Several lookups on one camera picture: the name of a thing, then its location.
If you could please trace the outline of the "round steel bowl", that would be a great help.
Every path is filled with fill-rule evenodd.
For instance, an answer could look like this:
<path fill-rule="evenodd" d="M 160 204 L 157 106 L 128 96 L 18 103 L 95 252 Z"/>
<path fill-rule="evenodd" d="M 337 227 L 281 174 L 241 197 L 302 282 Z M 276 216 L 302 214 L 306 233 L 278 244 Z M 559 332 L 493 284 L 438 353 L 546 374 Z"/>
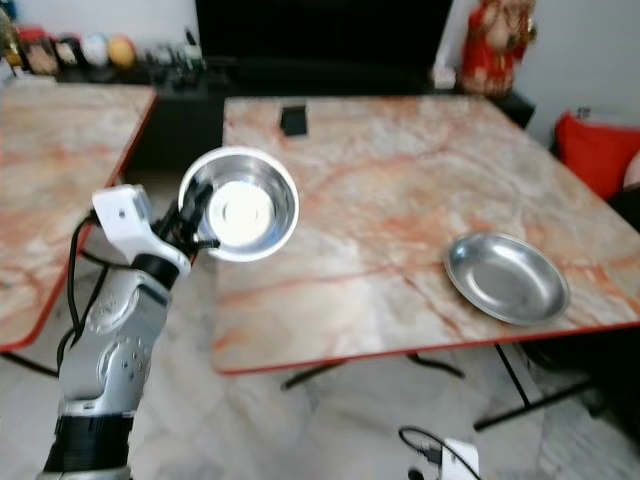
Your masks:
<path fill-rule="evenodd" d="M 180 180 L 200 179 L 214 187 L 197 232 L 221 242 L 205 250 L 216 259 L 252 262 L 273 255 L 291 238 L 300 219 L 300 197 L 291 174 L 261 148 L 224 146 L 206 152 Z"/>

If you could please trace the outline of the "black low cabinet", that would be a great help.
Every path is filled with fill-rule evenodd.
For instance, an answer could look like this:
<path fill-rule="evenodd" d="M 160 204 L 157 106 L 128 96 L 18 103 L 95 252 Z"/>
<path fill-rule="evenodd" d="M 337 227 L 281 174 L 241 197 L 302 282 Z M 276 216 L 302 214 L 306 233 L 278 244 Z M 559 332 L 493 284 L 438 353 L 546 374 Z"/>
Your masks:
<path fill-rule="evenodd" d="M 60 83 L 141 84 L 155 88 L 156 100 L 143 124 L 125 172 L 179 172 L 197 156 L 221 146 L 224 102 L 241 96 L 357 96 L 364 93 L 411 93 L 407 84 L 300 84 L 283 81 L 236 82 L 205 76 L 192 86 L 179 86 L 177 74 L 152 73 L 143 67 L 67 68 L 56 74 Z"/>

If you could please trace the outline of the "small marble table red edge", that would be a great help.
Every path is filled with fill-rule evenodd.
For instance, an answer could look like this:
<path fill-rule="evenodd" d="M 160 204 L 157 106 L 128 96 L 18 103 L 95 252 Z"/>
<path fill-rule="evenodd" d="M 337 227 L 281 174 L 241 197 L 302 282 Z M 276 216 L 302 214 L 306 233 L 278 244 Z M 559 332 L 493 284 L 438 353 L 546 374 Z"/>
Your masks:
<path fill-rule="evenodd" d="M 92 193 L 118 177 L 154 104 L 128 84 L 12 84 L 0 96 L 0 349 L 29 346 L 67 278 Z"/>

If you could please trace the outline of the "small black box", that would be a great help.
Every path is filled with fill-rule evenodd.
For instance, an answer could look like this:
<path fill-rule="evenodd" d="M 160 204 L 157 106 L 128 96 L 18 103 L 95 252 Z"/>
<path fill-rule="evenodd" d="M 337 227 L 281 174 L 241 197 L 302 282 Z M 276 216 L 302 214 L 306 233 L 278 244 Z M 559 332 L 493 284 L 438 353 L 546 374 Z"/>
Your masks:
<path fill-rule="evenodd" d="M 306 136 L 308 133 L 307 106 L 305 104 L 283 106 L 279 127 L 284 137 Z"/>

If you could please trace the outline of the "orange round ornament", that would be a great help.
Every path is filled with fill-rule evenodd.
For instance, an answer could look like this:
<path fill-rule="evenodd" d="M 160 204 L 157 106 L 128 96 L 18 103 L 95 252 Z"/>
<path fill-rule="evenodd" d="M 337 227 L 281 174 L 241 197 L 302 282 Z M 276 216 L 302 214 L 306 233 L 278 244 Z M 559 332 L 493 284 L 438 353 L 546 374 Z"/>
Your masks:
<path fill-rule="evenodd" d="M 129 70 L 137 64 L 136 46 L 127 35 L 110 35 L 106 50 L 111 67 L 116 70 Z"/>

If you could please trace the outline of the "white round ornament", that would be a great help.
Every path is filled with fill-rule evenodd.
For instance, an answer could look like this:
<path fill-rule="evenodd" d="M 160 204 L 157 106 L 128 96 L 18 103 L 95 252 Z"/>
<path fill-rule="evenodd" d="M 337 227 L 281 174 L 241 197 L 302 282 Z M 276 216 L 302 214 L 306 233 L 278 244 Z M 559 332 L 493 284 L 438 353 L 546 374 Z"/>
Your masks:
<path fill-rule="evenodd" d="M 84 63 L 92 68 L 109 67 L 108 45 L 109 38 L 106 35 L 102 35 L 102 33 L 91 33 L 91 35 L 83 36 L 79 40 L 79 47 L 81 47 L 84 56 Z"/>

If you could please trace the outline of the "large marble table red edge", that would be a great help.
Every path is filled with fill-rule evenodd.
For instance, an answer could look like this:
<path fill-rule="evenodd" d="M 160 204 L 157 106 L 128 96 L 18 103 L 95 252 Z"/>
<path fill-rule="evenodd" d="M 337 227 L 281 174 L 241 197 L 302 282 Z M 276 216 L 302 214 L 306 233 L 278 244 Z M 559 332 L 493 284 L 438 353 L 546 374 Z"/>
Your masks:
<path fill-rule="evenodd" d="M 422 349 L 640 326 L 640 233 L 484 99 L 312 97 L 308 132 L 279 127 L 284 99 L 229 99 L 227 145 L 293 175 L 300 220 L 282 250 L 220 262 L 210 362 L 225 375 Z M 553 323 L 515 326 L 451 284 L 463 233 L 507 234 L 570 284 Z"/>

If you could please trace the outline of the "black television screen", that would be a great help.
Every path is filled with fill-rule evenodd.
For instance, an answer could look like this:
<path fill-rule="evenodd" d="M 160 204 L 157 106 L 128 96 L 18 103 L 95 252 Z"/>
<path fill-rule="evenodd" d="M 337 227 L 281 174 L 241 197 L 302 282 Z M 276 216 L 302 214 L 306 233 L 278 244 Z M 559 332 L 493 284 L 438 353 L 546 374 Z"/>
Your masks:
<path fill-rule="evenodd" d="M 195 0 L 211 58 L 255 73 L 422 74 L 452 0 Z"/>

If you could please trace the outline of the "jar with red lid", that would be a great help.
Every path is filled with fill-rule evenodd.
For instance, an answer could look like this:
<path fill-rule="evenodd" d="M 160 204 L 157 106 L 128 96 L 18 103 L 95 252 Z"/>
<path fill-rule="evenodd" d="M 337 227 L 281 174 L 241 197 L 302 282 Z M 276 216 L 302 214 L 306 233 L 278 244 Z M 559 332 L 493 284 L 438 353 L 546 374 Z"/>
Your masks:
<path fill-rule="evenodd" d="M 52 50 L 49 33 L 37 26 L 19 26 L 18 37 L 26 68 L 36 76 L 56 76 L 59 61 Z"/>

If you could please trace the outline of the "shallow steel plate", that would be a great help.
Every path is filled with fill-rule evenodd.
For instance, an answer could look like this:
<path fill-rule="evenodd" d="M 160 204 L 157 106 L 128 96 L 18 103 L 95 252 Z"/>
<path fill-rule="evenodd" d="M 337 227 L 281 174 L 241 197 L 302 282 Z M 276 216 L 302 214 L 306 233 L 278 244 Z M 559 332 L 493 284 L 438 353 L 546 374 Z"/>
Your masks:
<path fill-rule="evenodd" d="M 566 276 L 543 252 L 499 232 L 463 233 L 445 247 L 451 284 L 472 306 L 503 323 L 540 326 L 570 307 Z"/>

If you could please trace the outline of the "red and gold figurine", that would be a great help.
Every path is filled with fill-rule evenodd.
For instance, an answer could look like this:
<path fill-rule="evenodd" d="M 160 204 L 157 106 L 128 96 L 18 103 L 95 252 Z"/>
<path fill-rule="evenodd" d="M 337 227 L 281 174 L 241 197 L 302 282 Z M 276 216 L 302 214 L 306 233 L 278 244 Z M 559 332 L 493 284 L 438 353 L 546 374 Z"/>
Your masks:
<path fill-rule="evenodd" d="M 468 15 L 460 87 L 466 93 L 504 97 L 515 87 L 515 70 L 538 36 L 536 0 L 479 0 Z"/>

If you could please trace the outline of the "red cushion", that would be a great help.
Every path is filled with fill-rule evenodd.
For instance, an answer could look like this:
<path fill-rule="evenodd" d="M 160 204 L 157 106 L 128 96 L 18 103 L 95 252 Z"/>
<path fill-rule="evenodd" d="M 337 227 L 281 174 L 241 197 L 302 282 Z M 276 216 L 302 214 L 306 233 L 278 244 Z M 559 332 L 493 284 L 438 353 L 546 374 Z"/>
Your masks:
<path fill-rule="evenodd" d="M 640 125 L 590 122 L 564 113 L 556 123 L 559 159 L 603 200 L 626 187 L 628 169 L 640 155 Z"/>

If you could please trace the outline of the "black table leg frame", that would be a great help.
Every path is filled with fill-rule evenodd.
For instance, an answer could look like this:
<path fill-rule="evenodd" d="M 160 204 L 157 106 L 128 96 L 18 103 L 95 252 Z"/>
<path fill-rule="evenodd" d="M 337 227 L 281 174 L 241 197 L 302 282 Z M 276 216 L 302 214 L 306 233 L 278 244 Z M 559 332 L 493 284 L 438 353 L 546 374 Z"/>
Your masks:
<path fill-rule="evenodd" d="M 512 410 L 495 413 L 493 416 L 483 417 L 483 419 L 477 420 L 474 424 L 474 430 L 476 433 L 481 433 L 481 431 L 494 428 L 494 426 L 503 424 L 503 422 L 516 420 L 518 417 L 530 415 L 532 412 L 544 410 L 544 408 L 548 408 L 553 406 L 553 404 L 558 404 L 559 402 L 567 401 L 567 399 L 572 397 L 581 396 L 581 394 L 589 392 L 589 390 L 595 387 L 593 380 L 582 379 L 581 381 L 577 381 L 577 383 L 568 385 L 568 387 L 545 394 L 545 396 L 541 398 L 532 399 L 529 392 L 527 392 L 524 383 L 522 383 L 520 376 L 516 374 L 513 362 L 509 360 L 509 356 L 506 351 L 504 351 L 503 344 L 494 344 L 493 348 L 495 349 L 495 352 L 497 352 L 500 361 L 502 361 L 504 370 L 506 370 L 509 380 L 512 381 L 513 387 L 517 390 L 522 404 L 520 407 L 512 408 Z M 443 371 L 452 375 L 453 378 L 466 379 L 465 372 L 458 369 L 458 367 L 448 364 L 448 362 L 434 360 L 434 358 L 424 358 L 421 356 L 420 352 L 399 353 L 399 356 L 406 357 L 408 361 L 412 362 L 412 364 L 419 365 L 422 369 Z M 307 369 L 301 372 L 296 372 L 296 374 L 293 374 L 292 376 L 289 376 L 287 380 L 284 380 L 283 383 L 280 384 L 280 389 L 291 390 L 293 388 L 300 387 L 300 385 L 305 384 L 306 381 L 310 381 L 316 378 L 316 376 L 323 375 L 324 372 L 339 369 L 340 366 L 349 364 L 349 362 L 353 361 L 355 361 L 353 358 L 343 358 L 343 360 L 329 361 L 314 367 L 307 367 Z"/>

